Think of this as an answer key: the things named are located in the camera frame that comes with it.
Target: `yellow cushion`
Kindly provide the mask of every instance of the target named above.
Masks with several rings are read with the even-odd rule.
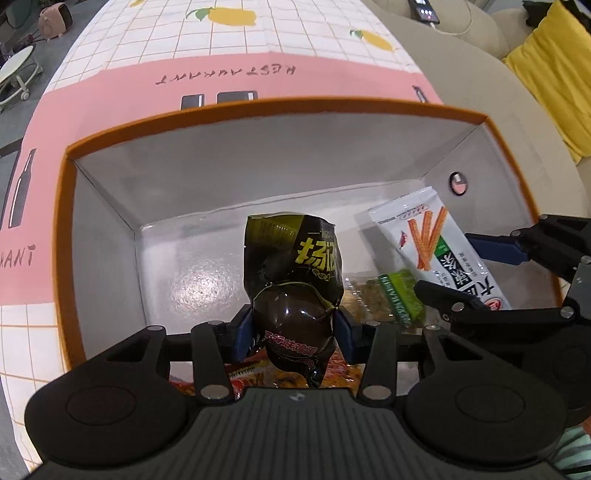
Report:
[[[554,119],[574,161],[591,155],[591,35],[559,0],[504,62]]]

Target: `charging cable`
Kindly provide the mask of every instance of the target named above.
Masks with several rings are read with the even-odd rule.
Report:
[[[464,0],[464,3],[466,4],[466,8],[468,9],[468,15],[470,16],[470,21],[468,22],[468,26],[466,27],[466,29],[463,32],[461,32],[461,33],[444,32],[442,30],[439,30],[433,22],[429,23],[429,25],[431,25],[431,28],[433,30],[438,31],[442,35],[452,35],[453,37],[460,37],[461,35],[466,34],[468,32],[468,30],[470,30],[470,27],[472,26],[472,11],[470,10],[470,6],[468,5],[468,1]]]

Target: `white tile pattern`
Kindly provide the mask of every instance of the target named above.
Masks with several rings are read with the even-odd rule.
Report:
[[[51,79],[46,92],[101,70],[167,58],[270,51],[420,72],[400,43],[360,0],[109,0]],[[223,25],[186,14],[200,8],[256,12],[254,26]],[[380,35],[394,51],[352,35]]]
[[[0,381],[18,450],[30,471],[41,459],[27,435],[25,406],[39,388],[64,373],[64,364],[54,303],[0,306]]]

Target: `snack bag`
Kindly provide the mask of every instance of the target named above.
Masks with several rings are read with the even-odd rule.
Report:
[[[269,360],[319,387],[335,351],[332,317],[343,297],[335,226],[297,213],[250,216],[244,288]]]
[[[511,308],[433,188],[374,207],[369,216],[418,280],[476,295],[491,310]]]
[[[417,282],[407,268],[380,275],[384,292],[396,317],[405,327],[422,327],[425,322],[425,306],[414,293]]]
[[[378,322],[394,322],[397,320],[379,279],[356,278],[350,280],[350,284],[361,300],[361,305],[368,312],[366,320],[377,320]]]
[[[227,365],[226,372],[232,382],[234,396],[237,400],[242,397],[246,387],[308,388],[306,379],[299,373],[284,372],[273,365],[267,358],[265,349],[249,357],[242,364]],[[348,365],[337,347],[330,357],[321,387],[347,387],[355,395],[362,374],[363,365]]]
[[[183,395],[189,395],[190,397],[195,396],[195,384],[193,382],[179,382],[175,380],[169,380],[177,390],[179,390]]]
[[[345,282],[345,293],[343,293],[343,300],[340,302],[340,307],[345,308],[351,315],[351,318],[357,323],[371,320],[371,312],[363,302],[356,286],[349,278],[346,278]]]

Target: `black snack bag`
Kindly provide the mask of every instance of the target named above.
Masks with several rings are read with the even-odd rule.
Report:
[[[343,297],[335,226],[298,213],[248,217],[244,288],[258,345],[277,368],[319,387],[335,351],[332,319]]]

